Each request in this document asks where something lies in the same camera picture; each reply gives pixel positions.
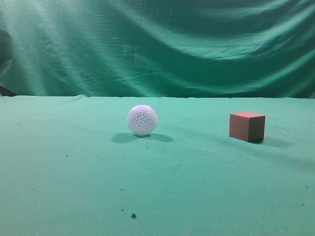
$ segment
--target red cube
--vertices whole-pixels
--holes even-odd
[[[262,141],[266,116],[252,112],[230,114],[230,137],[247,142]]]

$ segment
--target green cloth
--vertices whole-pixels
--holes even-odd
[[[138,138],[126,117],[152,106]],[[312,236],[314,99],[1,97],[0,235]],[[265,140],[229,114],[266,115]]]
[[[315,98],[314,0],[1,2],[18,95]]]

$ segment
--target block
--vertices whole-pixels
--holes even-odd
[[[246,142],[262,141],[265,135],[266,116],[253,112],[230,114],[230,137]]]

